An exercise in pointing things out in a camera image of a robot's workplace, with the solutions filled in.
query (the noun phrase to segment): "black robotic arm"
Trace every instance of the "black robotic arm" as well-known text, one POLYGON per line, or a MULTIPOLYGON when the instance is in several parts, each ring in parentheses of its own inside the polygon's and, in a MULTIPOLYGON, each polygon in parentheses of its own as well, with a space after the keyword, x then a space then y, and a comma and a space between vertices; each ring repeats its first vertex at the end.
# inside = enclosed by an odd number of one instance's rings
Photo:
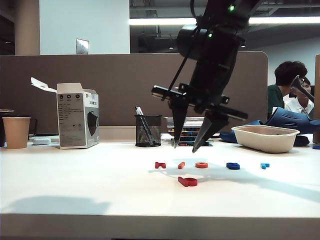
POLYGON ((221 104, 229 97, 223 90, 233 72, 239 47, 245 39, 238 30, 248 26, 251 14, 261 0, 208 0, 203 16, 196 17, 196 25, 185 25, 179 32, 176 43, 184 62, 197 60, 189 84, 180 83, 179 91, 172 87, 181 71, 180 66, 170 87, 154 86, 152 95, 167 99, 174 121, 174 146, 178 145, 189 106, 196 113, 205 112, 200 131, 195 139, 194 153, 213 134, 226 126, 229 117, 246 120, 248 115, 221 104))

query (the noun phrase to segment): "gray cubicle partition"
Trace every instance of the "gray cubicle partition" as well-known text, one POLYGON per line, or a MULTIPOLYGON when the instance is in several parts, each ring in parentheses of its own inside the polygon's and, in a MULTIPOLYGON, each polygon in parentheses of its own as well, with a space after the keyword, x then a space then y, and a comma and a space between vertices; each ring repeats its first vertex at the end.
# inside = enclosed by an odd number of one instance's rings
MULTIPOLYGON (((320 55, 315 56, 315 81, 314 81, 314 115, 313 119, 320 119, 320 55)), ((313 133, 313 142, 320 143, 320 131, 313 133)))
MULTIPOLYGON (((30 77, 34 77, 54 89, 57 83, 81 83, 84 89, 96 90, 100 126, 134 126, 134 106, 141 106, 144 114, 171 117, 167 102, 153 97, 151 89, 167 88, 182 60, 177 53, 0 56, 0 108, 36 118, 40 134, 58 133, 56 95, 32 86, 30 77)), ((189 83, 195 63, 187 61, 176 86, 189 83)), ((267 67, 263 52, 238 53, 224 94, 230 97, 228 107, 247 112, 249 118, 232 119, 225 130, 266 120, 267 67)), ((190 108, 188 116, 199 115, 190 108)))

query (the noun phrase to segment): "black mesh pencil holder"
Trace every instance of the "black mesh pencil holder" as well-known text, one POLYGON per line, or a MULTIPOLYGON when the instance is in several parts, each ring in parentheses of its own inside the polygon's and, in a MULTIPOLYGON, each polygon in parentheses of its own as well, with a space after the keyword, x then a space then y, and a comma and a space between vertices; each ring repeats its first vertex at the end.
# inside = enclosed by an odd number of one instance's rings
POLYGON ((135 145, 137 147, 157 147, 161 145, 162 115, 135 116, 135 145))

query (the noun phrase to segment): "beige tray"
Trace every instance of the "beige tray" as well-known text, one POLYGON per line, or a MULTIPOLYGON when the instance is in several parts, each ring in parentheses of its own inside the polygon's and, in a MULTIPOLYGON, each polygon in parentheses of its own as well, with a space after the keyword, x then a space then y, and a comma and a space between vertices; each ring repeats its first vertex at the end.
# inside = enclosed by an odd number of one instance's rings
POLYGON ((235 126, 232 130, 238 144, 273 154, 290 151, 296 135, 300 133, 294 129, 266 125, 235 126))

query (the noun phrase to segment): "white box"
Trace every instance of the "white box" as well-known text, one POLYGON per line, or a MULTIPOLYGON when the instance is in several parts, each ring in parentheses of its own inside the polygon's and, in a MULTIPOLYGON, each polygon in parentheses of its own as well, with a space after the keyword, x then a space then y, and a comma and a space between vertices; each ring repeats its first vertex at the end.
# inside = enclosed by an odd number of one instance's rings
POLYGON ((81 83, 58 83, 57 90, 31 78, 31 84, 56 93, 60 149, 85 149, 99 142, 99 95, 81 83))

